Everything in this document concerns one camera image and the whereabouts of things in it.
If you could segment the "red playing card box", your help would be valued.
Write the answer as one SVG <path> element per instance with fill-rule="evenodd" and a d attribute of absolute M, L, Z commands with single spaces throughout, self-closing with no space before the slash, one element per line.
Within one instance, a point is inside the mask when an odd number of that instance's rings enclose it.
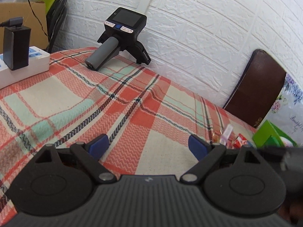
<path fill-rule="evenodd" d="M 240 149 L 241 147 L 255 148 L 255 145 L 239 133 L 233 140 L 232 147 L 233 149 Z"/>

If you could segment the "green cardboard box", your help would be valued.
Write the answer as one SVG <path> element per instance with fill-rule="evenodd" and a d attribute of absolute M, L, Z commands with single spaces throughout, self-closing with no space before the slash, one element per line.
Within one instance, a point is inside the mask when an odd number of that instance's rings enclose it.
<path fill-rule="evenodd" d="M 298 147 L 297 143 L 279 127 L 265 120 L 252 137 L 257 148 L 264 146 Z"/>

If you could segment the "plaid bed sheet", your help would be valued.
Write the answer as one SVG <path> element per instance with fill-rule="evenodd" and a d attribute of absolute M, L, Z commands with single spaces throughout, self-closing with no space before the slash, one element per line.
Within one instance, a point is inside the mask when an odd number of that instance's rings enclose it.
<path fill-rule="evenodd" d="M 198 94 L 118 57 L 88 70 L 92 48 L 56 52 L 47 72 L 1 89 L 1 224 L 16 213 L 6 192 L 45 144 L 67 148 L 101 134 L 100 163 L 115 175 L 181 176 L 196 163 L 195 134 L 214 142 L 226 125 L 251 139 L 255 129 Z"/>

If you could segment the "white power strip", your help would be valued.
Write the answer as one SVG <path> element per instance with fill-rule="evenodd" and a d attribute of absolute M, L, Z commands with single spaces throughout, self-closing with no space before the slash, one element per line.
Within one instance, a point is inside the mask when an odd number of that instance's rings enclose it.
<path fill-rule="evenodd" d="M 29 47 L 28 66 L 17 70 L 10 70 L 3 61 L 3 54 L 1 54 L 0 89 L 31 76 L 46 72 L 49 70 L 49 65 L 50 54 L 36 46 Z"/>

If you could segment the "spare black handheld gripper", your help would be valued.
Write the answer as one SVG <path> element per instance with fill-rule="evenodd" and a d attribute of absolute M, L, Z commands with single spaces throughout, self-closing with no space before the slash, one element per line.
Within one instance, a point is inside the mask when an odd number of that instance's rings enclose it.
<path fill-rule="evenodd" d="M 137 64 L 148 65 L 151 62 L 138 35 L 146 26 L 147 16 L 119 7 L 104 21 L 105 31 L 98 39 L 101 44 L 95 52 L 85 60 L 86 66 L 98 71 L 105 63 L 127 51 L 136 59 Z"/>

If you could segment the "black power adapter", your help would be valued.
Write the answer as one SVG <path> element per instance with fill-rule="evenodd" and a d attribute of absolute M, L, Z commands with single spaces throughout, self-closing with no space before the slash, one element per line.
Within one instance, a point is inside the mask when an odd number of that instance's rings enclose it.
<path fill-rule="evenodd" d="M 29 64 L 31 28 L 23 26 L 23 18 L 15 17 L 1 23 L 4 28 L 3 61 L 10 70 Z"/>

